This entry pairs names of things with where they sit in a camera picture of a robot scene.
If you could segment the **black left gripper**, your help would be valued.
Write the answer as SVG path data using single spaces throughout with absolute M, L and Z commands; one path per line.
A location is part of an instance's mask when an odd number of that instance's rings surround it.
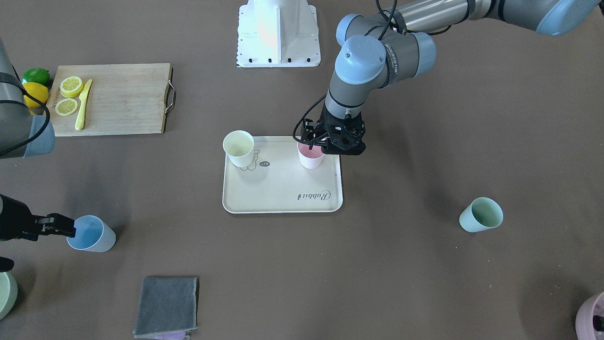
M 365 151 L 362 138 L 365 134 L 365 123 L 362 114 L 352 118 L 345 114 L 344 119 L 331 114 L 323 106 L 320 122 L 304 121 L 301 128 L 302 144 L 308 149 L 321 148 L 325 154 L 360 155 Z

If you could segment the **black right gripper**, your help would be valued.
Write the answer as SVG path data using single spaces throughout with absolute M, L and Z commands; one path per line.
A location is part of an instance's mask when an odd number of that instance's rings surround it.
M 59 213 L 50 213 L 46 217 L 33 215 L 22 202 L 1 195 L 0 240 L 26 239 L 37 241 L 39 235 L 76 236 L 74 220 Z M 0 257 L 0 272 L 9 272 L 15 262 Z

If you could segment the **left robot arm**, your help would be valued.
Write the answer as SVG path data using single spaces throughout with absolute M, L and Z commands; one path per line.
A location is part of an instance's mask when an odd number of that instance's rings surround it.
M 601 0 L 415 0 L 393 2 L 377 15 L 345 16 L 336 39 L 341 47 L 320 118 L 302 116 L 293 138 L 322 153 L 360 155 L 365 124 L 362 107 L 373 90 L 429 71 L 436 61 L 433 36 L 464 21 L 492 18 L 547 36 L 578 26 Z

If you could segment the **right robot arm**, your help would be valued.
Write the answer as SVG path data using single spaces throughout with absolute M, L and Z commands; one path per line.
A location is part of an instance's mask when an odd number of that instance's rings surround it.
M 31 157 L 51 153 L 55 133 L 50 111 L 32 115 L 24 97 L 33 99 L 18 78 L 2 44 L 0 48 L 0 146 L 2 159 Z M 0 196 L 0 238 L 2 241 L 27 239 L 37 241 L 41 235 L 76 236 L 74 220 L 58 213 L 38 216 L 26 204 L 8 196 Z

